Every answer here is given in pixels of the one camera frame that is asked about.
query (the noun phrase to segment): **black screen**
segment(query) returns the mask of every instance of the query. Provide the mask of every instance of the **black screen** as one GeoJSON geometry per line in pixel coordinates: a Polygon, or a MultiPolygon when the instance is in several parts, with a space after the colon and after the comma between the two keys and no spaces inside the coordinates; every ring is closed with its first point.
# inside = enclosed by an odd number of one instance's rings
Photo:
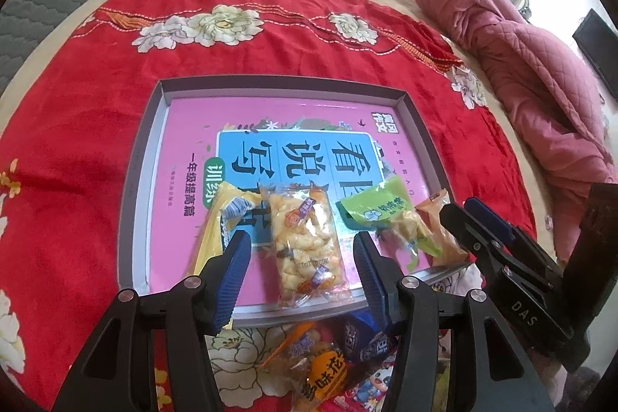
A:
{"type": "Polygon", "coordinates": [[[590,10],[577,27],[573,39],[614,100],[618,100],[618,36],[595,10],[590,10]]]}

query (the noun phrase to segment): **blue snack package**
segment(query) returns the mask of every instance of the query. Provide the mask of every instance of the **blue snack package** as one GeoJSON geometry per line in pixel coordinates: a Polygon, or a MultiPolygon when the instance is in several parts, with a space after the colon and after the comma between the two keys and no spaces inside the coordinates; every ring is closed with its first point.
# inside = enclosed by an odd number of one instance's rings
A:
{"type": "Polygon", "coordinates": [[[374,323],[369,309],[345,316],[344,356],[350,363],[370,361],[387,354],[397,345],[397,339],[384,334],[374,323]]]}

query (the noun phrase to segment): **silver screw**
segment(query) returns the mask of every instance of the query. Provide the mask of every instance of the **silver screw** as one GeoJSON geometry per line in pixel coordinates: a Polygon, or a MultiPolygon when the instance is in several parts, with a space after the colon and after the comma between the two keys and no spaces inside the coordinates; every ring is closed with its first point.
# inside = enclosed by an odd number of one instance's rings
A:
{"type": "Polygon", "coordinates": [[[479,290],[477,288],[470,291],[470,297],[477,302],[484,302],[487,300],[487,294],[483,290],[479,290]]]}
{"type": "Polygon", "coordinates": [[[118,294],[118,300],[120,302],[129,302],[133,297],[135,297],[135,294],[133,290],[129,289],[123,290],[118,294]]]}
{"type": "Polygon", "coordinates": [[[414,276],[404,276],[404,279],[401,280],[401,284],[406,288],[416,288],[420,283],[414,276]]]}
{"type": "Polygon", "coordinates": [[[202,284],[202,280],[200,280],[199,276],[189,276],[185,278],[184,286],[187,288],[197,288],[202,284]]]}

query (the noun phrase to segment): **green label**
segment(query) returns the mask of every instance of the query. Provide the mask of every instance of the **green label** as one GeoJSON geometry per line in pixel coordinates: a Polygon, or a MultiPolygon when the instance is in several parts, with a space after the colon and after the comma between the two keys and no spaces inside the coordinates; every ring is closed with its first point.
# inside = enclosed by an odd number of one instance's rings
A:
{"type": "Polygon", "coordinates": [[[220,157],[211,157],[204,163],[204,187],[202,202],[208,209],[212,206],[212,200],[221,182],[226,177],[226,164],[220,157]]]}

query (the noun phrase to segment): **pink quilt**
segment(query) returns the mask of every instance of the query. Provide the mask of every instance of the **pink quilt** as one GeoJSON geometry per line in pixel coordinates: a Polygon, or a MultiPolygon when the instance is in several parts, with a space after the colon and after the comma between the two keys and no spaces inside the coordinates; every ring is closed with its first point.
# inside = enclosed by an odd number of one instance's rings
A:
{"type": "Polygon", "coordinates": [[[509,0],[416,2],[478,59],[515,131],[546,170],[555,250],[568,260],[591,183],[614,181],[596,78],[566,44],[528,24],[509,0]]]}

